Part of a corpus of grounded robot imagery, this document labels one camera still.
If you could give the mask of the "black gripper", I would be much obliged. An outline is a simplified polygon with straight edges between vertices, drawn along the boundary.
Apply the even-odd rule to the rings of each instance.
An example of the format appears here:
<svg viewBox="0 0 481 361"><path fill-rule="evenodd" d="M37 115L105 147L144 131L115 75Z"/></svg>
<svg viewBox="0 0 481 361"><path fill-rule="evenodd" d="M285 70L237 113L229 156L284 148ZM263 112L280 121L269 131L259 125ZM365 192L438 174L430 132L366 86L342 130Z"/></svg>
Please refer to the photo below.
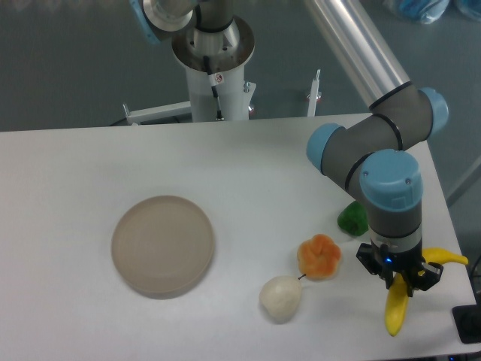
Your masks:
<svg viewBox="0 0 481 361"><path fill-rule="evenodd" d="M356 257L371 275L385 282L386 289L393 285L396 273L406 283L407 296L416 290L429 290L442 276L442 265L427 262L422 255L422 233L413 232L402 238L390 238L370 233L369 244L362 243Z"/></svg>

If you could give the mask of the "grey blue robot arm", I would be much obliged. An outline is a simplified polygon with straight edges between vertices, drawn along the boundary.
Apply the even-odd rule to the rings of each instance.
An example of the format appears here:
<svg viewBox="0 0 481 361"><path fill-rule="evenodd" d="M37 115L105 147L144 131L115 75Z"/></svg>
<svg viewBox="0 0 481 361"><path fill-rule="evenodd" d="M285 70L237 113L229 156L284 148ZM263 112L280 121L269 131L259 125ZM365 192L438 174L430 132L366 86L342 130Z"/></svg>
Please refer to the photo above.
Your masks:
<svg viewBox="0 0 481 361"><path fill-rule="evenodd" d="M320 126L307 158L360 202L370 242L357 258L388 289L399 276L408 294L426 291L443 268L422 254L422 178L408 150L444 126L441 94L419 89L358 1L308 1L307 9L334 51L370 116L350 128ZM134 1L146 33L169 39L185 68L195 122L247 120L253 85L244 80L255 41L230 1Z"/></svg>

